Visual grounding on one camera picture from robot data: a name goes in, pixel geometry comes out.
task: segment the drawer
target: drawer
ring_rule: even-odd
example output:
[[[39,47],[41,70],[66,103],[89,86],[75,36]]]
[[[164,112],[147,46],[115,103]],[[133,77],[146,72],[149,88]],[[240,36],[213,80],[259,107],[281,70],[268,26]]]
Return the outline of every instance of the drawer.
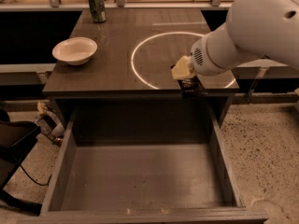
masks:
[[[20,223],[263,223],[247,211],[209,101],[82,101],[40,217]]]

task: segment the soda can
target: soda can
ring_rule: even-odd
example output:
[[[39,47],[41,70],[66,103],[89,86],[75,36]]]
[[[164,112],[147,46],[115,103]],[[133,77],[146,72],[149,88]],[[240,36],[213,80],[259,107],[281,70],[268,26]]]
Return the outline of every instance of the soda can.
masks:
[[[93,22],[104,22],[106,20],[104,0],[88,0]]]

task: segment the cable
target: cable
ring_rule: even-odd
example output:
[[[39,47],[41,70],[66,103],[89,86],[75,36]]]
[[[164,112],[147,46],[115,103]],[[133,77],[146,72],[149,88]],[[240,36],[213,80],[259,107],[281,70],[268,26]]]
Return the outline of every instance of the cable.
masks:
[[[27,171],[20,165],[20,167],[22,168],[22,170],[25,172],[25,174],[34,182],[34,183],[36,183],[37,185],[39,185],[39,186],[48,186],[49,185],[49,183],[50,183],[50,179],[52,178],[52,175],[50,175],[50,177],[49,177],[49,179],[48,179],[48,182],[47,183],[38,183],[38,182],[36,182],[28,173],[27,173]]]

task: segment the bowl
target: bowl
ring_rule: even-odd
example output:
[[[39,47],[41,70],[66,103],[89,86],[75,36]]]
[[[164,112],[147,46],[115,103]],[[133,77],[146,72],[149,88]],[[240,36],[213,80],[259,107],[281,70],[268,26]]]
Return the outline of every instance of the bowl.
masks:
[[[90,60],[97,50],[96,43],[86,37],[70,38],[57,44],[52,51],[57,60],[71,65],[81,65]]]

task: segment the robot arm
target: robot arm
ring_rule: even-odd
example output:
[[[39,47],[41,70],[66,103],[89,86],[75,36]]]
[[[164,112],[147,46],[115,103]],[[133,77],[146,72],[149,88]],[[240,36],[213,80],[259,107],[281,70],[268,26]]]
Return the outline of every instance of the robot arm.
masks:
[[[235,0],[226,23],[194,43],[173,75],[185,66],[214,76],[260,58],[299,69],[299,0]]]

